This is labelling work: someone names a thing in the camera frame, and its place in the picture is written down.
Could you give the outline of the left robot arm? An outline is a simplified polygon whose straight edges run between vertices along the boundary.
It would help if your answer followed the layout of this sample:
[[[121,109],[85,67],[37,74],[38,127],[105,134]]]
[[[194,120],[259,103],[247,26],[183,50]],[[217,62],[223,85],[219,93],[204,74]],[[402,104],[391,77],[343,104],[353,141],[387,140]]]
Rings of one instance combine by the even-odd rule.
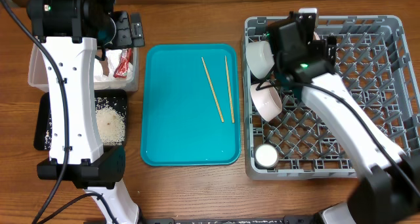
[[[40,179],[71,181],[83,189],[108,223],[139,223],[140,208],[125,183],[125,151],[100,139],[93,67],[98,51],[131,46],[119,39],[115,0],[29,0],[35,44],[49,84],[52,141],[37,165]]]

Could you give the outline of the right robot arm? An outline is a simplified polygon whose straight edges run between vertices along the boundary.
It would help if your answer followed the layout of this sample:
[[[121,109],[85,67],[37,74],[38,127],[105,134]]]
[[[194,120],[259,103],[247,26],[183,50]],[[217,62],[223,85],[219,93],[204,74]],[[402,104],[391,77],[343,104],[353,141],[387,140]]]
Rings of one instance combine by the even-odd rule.
[[[282,87],[325,123],[350,158],[359,184],[317,213],[320,223],[396,223],[419,213],[419,159],[408,156],[362,110],[334,69],[337,40],[315,40],[315,9],[268,25],[274,71]]]

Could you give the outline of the large white plate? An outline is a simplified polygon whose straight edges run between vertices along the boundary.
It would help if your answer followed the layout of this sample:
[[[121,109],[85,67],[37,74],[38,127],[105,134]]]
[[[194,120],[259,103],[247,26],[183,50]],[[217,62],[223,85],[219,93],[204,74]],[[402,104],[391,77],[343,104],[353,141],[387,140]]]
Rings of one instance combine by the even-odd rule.
[[[316,32],[314,32],[314,39],[315,40],[320,40],[320,37],[319,37],[319,35]]]

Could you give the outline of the grey bowl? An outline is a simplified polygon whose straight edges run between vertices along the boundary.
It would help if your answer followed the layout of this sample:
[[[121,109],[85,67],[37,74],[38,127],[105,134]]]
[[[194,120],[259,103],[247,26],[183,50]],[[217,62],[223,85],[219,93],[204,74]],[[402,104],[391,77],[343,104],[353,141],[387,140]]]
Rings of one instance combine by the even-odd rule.
[[[247,65],[257,79],[265,78],[274,65],[274,58],[267,41],[249,43],[245,48]]]

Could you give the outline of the white cup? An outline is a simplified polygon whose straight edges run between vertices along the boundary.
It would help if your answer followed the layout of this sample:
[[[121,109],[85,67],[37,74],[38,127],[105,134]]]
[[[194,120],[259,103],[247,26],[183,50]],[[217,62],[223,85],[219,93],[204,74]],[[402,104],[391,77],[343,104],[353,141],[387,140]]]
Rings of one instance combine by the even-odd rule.
[[[277,166],[279,154],[274,146],[263,144],[255,150],[255,163],[263,169],[273,169]]]

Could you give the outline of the red snack wrapper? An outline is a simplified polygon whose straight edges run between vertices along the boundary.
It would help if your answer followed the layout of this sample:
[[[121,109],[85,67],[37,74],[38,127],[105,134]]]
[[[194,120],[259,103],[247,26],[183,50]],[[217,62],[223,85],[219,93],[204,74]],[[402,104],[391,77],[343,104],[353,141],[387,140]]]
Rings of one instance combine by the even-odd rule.
[[[132,48],[123,49],[119,56],[119,64],[114,71],[113,77],[126,78],[129,70],[129,63],[132,56]]]

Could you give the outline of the pile of white rice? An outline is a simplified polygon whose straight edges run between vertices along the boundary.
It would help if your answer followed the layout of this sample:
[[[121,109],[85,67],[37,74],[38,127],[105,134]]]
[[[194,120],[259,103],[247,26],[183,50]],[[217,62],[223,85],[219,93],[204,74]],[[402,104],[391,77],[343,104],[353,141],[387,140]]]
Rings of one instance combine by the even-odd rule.
[[[121,116],[109,108],[99,111],[95,109],[95,114],[101,141],[103,143],[120,141],[124,126]]]

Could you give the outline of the small white plate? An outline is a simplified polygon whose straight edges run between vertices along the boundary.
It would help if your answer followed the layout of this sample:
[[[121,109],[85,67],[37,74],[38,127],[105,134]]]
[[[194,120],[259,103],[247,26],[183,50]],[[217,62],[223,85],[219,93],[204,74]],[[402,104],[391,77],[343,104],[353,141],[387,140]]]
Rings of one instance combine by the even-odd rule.
[[[250,86],[251,99],[261,118],[269,122],[282,112],[282,101],[269,82],[264,82],[260,90],[257,90],[258,85],[256,83]]]

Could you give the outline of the wooden chopstick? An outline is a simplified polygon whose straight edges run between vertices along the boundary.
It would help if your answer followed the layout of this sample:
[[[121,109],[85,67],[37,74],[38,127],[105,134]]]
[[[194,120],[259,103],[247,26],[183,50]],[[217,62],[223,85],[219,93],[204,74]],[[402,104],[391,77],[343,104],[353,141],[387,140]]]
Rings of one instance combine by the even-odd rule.
[[[234,108],[233,108],[233,102],[232,102],[232,90],[231,90],[231,84],[230,84],[230,74],[229,74],[229,67],[228,67],[228,61],[227,61],[226,55],[224,56],[224,61],[225,61],[225,70],[226,70],[226,82],[228,86],[231,120],[232,120],[232,123],[235,123]]]
[[[206,73],[206,76],[207,76],[207,80],[208,80],[209,86],[211,88],[211,92],[213,94],[214,102],[215,102],[215,105],[217,107],[217,110],[218,110],[218,113],[219,113],[219,116],[220,116],[220,120],[221,120],[222,123],[224,123],[224,117],[222,115],[222,111],[221,111],[221,108],[220,108],[220,105],[219,105],[219,102],[218,102],[218,99],[217,99],[217,95],[215,93],[215,90],[214,90],[214,87],[213,87],[213,83],[211,81],[211,77],[209,75],[209,72],[208,72],[208,69],[207,69],[207,66],[206,66],[206,63],[205,63],[205,60],[204,60],[203,57],[201,57],[201,61],[202,61],[202,64],[203,64],[203,67],[204,67],[204,70],[205,70],[205,73]]]

